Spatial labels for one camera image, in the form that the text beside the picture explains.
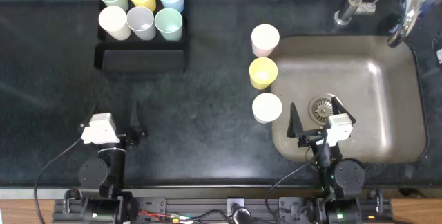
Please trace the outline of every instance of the faucet handle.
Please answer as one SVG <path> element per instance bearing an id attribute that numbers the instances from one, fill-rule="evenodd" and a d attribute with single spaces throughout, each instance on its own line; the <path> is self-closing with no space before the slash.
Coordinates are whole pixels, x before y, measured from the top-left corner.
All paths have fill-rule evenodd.
<path id="1" fill-rule="evenodd" d="M 378 3 L 378 1 L 379 0 L 374 0 L 372 3 L 362 2 L 356 9 L 355 14 L 373 14 L 376 12 L 376 3 Z"/>

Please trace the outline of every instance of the faucet spout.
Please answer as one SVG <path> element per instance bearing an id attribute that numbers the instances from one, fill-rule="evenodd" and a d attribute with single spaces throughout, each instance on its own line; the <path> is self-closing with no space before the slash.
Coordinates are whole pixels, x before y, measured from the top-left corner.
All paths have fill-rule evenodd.
<path id="1" fill-rule="evenodd" d="M 414 23 L 419 15 L 419 0 L 406 0 L 405 13 L 402 18 L 402 22 L 396 27 L 393 34 L 387 40 L 388 46 L 394 48 L 397 47 L 408 34 L 411 32 Z"/>

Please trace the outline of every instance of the drain strainer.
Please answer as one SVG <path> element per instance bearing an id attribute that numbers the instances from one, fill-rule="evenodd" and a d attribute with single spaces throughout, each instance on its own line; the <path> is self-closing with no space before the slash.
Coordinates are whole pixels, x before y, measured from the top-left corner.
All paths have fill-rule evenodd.
<path id="1" fill-rule="evenodd" d="M 311 99 L 309 104 L 309 113 L 314 122 L 320 125 L 327 124 L 327 118 L 333 115 L 333 97 L 335 96 L 330 93 L 325 93 Z"/>

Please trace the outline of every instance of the black tray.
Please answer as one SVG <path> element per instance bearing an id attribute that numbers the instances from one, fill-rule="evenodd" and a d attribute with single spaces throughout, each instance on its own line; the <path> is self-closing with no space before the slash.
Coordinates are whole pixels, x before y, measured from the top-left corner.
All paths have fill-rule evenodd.
<path id="1" fill-rule="evenodd" d="M 129 1 L 128 11 L 135 7 Z M 179 41 L 167 41 L 157 30 L 155 37 L 149 41 L 141 40 L 131 31 L 131 35 L 124 41 L 118 41 L 110 36 L 98 25 L 97 37 L 100 43 L 95 47 L 94 67 L 105 73 L 182 73 L 187 67 L 187 18 L 186 0 L 183 19 L 182 38 Z M 156 0 L 156 15 L 164 9 L 162 2 Z M 99 10 L 106 5 L 100 1 Z"/>

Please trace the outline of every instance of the gray sink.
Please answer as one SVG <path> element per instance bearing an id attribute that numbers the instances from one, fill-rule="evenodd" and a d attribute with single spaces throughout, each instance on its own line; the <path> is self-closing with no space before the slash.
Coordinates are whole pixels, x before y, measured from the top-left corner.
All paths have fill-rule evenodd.
<path id="1" fill-rule="evenodd" d="M 287 137 L 294 102 L 304 129 L 318 128 L 335 95 L 356 118 L 352 135 L 341 141 L 344 157 L 361 162 L 412 162 L 427 139 L 412 51 L 387 37 L 288 37 L 270 56 L 278 65 L 271 85 L 283 105 L 273 122 L 273 142 L 286 158 L 304 161 L 307 148 Z"/>

